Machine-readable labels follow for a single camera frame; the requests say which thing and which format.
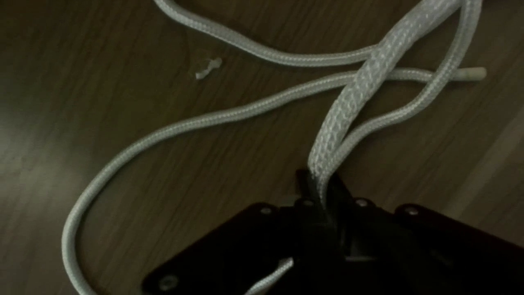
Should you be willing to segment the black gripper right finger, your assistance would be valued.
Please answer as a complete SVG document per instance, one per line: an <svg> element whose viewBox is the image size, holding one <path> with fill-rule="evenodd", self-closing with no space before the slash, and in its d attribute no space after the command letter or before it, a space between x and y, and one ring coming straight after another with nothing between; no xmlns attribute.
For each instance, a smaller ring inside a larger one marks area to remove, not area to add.
<svg viewBox="0 0 524 295"><path fill-rule="evenodd" d="M353 196L338 175L329 180L325 201L335 227L337 253L340 257L376 257L378 249L366 227L376 212L376 204L368 198Z"/></svg>

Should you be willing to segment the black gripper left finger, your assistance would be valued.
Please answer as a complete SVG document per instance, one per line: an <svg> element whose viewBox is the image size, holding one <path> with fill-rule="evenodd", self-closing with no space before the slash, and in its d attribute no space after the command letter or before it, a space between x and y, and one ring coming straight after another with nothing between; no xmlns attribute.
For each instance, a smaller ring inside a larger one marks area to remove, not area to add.
<svg viewBox="0 0 524 295"><path fill-rule="evenodd" d="M296 170L297 221L306 250L315 257L337 253L337 232L306 168Z"/></svg>

